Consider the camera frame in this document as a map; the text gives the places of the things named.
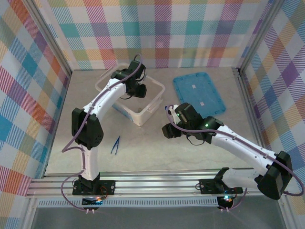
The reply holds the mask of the white plastic storage box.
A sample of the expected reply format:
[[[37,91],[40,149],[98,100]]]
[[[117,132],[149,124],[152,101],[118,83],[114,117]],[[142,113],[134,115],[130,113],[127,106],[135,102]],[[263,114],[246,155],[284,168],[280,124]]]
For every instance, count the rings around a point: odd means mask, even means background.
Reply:
[[[111,105],[102,106],[95,105],[96,111],[101,111],[98,116],[100,121],[103,120],[106,112],[110,108],[114,108],[122,115],[133,121],[138,126],[144,125],[144,123],[155,113],[159,108],[162,100],[162,95],[165,91],[165,86],[157,80],[147,75],[142,81],[142,84],[146,85],[147,92],[144,98],[129,97],[124,94],[118,97],[117,100],[111,99]]]

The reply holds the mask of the blue plastic box lid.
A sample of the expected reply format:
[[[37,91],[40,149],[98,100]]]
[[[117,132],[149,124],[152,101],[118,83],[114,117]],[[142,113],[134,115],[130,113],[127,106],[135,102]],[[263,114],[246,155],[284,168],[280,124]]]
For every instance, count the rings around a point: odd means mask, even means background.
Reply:
[[[224,102],[206,72],[192,73],[173,79],[180,103],[189,103],[202,116],[221,115],[226,111]]]

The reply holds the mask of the blue plastic tweezers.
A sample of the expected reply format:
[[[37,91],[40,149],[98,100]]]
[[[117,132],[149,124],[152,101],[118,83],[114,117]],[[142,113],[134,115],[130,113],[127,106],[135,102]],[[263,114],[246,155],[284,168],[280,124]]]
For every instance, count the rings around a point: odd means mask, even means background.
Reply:
[[[119,148],[119,144],[120,144],[120,136],[117,138],[116,142],[114,143],[112,149],[111,149],[111,154],[115,154],[117,155],[118,153],[118,148]]]

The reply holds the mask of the aluminium floor rail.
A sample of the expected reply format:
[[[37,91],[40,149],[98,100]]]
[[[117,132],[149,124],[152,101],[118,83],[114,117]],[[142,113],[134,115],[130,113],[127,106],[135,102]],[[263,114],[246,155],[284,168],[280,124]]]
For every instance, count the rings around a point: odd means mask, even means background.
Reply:
[[[238,68],[232,68],[233,76],[236,82],[236,85],[239,90],[239,94],[242,99],[242,103],[246,112],[246,116],[251,128],[251,132],[254,136],[255,142],[261,147],[265,147],[265,143],[260,132],[259,124],[257,118],[255,116],[254,108],[252,107],[252,103],[250,100],[250,95],[247,91],[245,81],[243,76],[240,74]]]
[[[38,178],[43,178],[46,173],[59,173],[58,168],[54,170],[51,168],[59,164],[55,157],[61,154],[71,138],[71,113],[63,111],[70,80],[71,74],[61,74],[53,87],[51,102],[48,105],[48,112],[53,112],[52,123],[45,143],[46,150],[41,156],[41,170],[37,172]]]

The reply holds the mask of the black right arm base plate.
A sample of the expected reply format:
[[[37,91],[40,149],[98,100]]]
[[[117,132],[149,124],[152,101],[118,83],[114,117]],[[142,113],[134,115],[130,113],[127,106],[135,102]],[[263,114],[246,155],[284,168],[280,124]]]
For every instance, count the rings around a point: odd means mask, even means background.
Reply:
[[[201,194],[242,194],[242,187],[228,187],[222,180],[200,179]]]

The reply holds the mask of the aluminium base rail beam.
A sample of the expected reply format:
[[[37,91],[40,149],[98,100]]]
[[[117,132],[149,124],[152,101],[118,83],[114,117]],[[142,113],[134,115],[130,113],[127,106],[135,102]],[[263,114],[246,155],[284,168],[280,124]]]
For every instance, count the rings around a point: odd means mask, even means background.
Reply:
[[[213,179],[217,169],[101,172],[101,180],[114,180],[114,197],[192,197],[201,194],[200,179]],[[71,198],[74,173],[50,173],[31,181],[27,198]]]

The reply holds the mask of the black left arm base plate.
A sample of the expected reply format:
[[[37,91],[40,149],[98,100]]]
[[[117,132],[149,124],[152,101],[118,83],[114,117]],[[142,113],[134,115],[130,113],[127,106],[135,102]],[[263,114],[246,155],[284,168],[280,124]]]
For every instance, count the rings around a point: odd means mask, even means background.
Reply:
[[[72,194],[74,196],[88,195],[114,195],[115,181],[114,180],[97,180],[95,182],[82,182],[76,180],[73,185]]]

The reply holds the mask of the aluminium frame post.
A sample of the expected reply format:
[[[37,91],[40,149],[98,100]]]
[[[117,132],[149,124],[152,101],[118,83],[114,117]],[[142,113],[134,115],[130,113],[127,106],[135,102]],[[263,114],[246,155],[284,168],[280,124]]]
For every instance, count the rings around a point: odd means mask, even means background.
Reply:
[[[29,11],[30,15],[33,17],[36,25],[38,26],[39,30],[41,31],[44,39],[46,40],[47,44],[50,46],[54,56],[57,58],[60,66],[62,67],[63,71],[66,75],[71,78],[72,76],[72,69],[68,64],[68,61],[64,57],[63,52],[61,51],[59,45],[57,44],[52,32],[50,31],[45,19],[43,18],[39,8],[37,7],[34,0],[21,0],[27,10]]]
[[[236,68],[244,72],[258,50],[285,0],[268,0]]]

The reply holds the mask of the aluminium frame leg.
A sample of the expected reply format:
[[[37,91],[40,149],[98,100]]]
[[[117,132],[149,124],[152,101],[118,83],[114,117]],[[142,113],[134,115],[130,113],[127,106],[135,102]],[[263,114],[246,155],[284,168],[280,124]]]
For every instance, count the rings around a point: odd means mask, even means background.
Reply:
[[[37,205],[38,205],[37,198],[29,199],[21,229],[31,229],[35,217]]]
[[[291,216],[291,211],[286,196],[282,195],[281,198],[278,200],[278,204],[282,217],[284,219],[286,229],[295,229],[294,221]]]

